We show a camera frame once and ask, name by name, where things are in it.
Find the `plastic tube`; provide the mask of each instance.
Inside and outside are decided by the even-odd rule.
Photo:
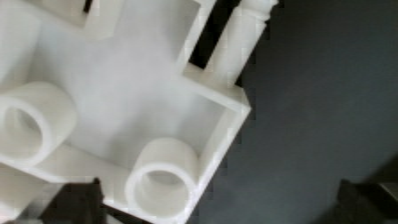
[[[37,164],[69,137],[76,111],[69,96],[33,82],[0,96],[0,156]]]
[[[145,146],[125,182],[129,209],[156,223],[184,214],[195,195],[196,155],[189,146],[172,138]]]
[[[209,82],[234,85],[253,46],[264,30],[264,20],[275,1],[243,0],[234,8],[230,19],[214,46],[204,74]]]

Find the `white plastic post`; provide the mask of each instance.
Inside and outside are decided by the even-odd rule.
[[[76,111],[69,96],[33,82],[0,96],[0,156],[37,164],[69,137]]]
[[[145,146],[125,182],[129,209],[154,223],[173,223],[189,210],[195,197],[196,155],[189,146],[172,138]]]
[[[275,0],[241,0],[239,6],[234,8],[204,69],[209,82],[221,86],[234,85],[275,3]]]

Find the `dark gray surface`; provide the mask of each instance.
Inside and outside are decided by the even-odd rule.
[[[285,0],[269,27],[243,72],[253,115],[191,223],[317,224],[339,179],[398,155],[398,1]]]

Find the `dark background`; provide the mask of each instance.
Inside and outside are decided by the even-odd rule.
[[[239,81],[253,112],[189,223],[330,223],[340,178],[398,176],[398,1],[285,0],[268,25]]]

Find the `cylindrical hole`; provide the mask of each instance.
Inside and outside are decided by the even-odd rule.
[[[136,204],[157,218],[172,217],[184,209],[188,188],[180,178],[166,171],[148,172],[136,183]]]
[[[1,151],[5,154],[26,159],[40,149],[40,129],[31,116],[15,108],[3,114]]]

